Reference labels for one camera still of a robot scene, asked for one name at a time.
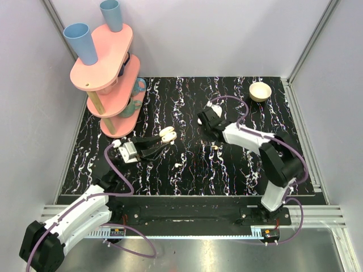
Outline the beige earbud charging case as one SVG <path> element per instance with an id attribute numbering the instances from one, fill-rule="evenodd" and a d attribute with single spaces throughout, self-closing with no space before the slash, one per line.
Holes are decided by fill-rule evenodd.
<path id="1" fill-rule="evenodd" d="M 159 132 L 159 136 L 161 137 L 162 143 L 169 143 L 169 142 L 174 141 L 177 138 L 175 129 L 172 126 L 168 126 L 164 129 L 162 129 Z"/>

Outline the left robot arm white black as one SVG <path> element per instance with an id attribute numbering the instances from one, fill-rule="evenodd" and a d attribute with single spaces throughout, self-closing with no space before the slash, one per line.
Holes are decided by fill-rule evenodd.
<path id="1" fill-rule="evenodd" d="M 134 188 L 117 169 L 109 151 L 119 151 L 124 163 L 151 161 L 174 140 L 176 133 L 153 137 L 114 140 L 104 150 L 108 171 L 117 180 L 97 178 L 88 189 L 64 211 L 44 223 L 32 222 L 26 229 L 19 256 L 26 261 L 26 271 L 56 271 L 70 250 L 94 229 L 118 224 L 122 219 L 120 198 L 132 196 Z"/>

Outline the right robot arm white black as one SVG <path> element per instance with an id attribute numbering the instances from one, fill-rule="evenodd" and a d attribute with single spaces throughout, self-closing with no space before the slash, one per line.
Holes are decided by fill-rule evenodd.
<path id="1" fill-rule="evenodd" d="M 261 223 L 273 223 L 283 208 L 289 189 L 309 177 L 307 164 L 294 149 L 290 135 L 247 128 L 238 121 L 219 117 L 211 107 L 197 116 L 204 131 L 215 140 L 243 147 L 260 156 L 268 182 L 255 214 Z"/>

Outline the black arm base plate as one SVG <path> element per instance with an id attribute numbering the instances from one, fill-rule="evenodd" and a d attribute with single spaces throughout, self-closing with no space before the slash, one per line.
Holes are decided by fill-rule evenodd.
<path id="1" fill-rule="evenodd" d="M 291 226 L 286 207 L 269 212 L 256 196 L 131 196 L 110 205 L 113 223 L 155 239 L 257 239 L 257 228 Z"/>

